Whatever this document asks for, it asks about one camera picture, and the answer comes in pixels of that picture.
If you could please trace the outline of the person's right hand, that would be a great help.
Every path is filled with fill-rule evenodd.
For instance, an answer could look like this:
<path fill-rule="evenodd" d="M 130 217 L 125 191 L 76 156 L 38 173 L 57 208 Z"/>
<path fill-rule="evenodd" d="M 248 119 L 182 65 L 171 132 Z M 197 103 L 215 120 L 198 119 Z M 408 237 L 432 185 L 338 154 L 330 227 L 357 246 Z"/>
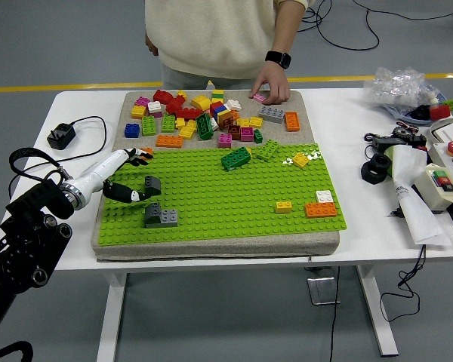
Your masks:
<path fill-rule="evenodd" d="M 148 51 L 154 56 L 157 57 L 159 55 L 159 50 L 158 48 L 152 43 L 150 40 L 147 32 L 145 32 L 145 45 L 148 48 Z"/>

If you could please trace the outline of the person's left hand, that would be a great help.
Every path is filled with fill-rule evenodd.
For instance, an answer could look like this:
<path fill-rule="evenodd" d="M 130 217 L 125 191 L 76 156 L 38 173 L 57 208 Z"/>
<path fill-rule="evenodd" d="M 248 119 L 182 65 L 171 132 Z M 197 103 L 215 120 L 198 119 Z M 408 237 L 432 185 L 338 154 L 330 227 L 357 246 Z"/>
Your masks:
<path fill-rule="evenodd" d="M 285 70 L 279 64 L 271 61 L 264 63 L 254 81 L 249 97 L 253 98 L 265 84 L 270 88 L 270 95 L 263 101 L 264 105 L 278 105 L 290 98 L 290 85 Z"/>

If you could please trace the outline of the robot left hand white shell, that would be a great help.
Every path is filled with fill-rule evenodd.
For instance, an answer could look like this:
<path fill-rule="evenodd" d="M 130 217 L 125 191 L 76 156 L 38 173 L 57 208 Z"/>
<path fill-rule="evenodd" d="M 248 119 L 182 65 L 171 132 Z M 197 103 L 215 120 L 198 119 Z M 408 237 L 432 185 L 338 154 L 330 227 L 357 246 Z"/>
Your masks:
<path fill-rule="evenodd" d="M 106 180 L 124 164 L 147 165 L 149 159 L 153 155 L 141 149 L 116 150 L 103 161 L 92 164 L 78 178 L 64 181 L 60 190 L 75 210 L 81 210 L 90 202 L 92 194 L 101 191 Z"/>

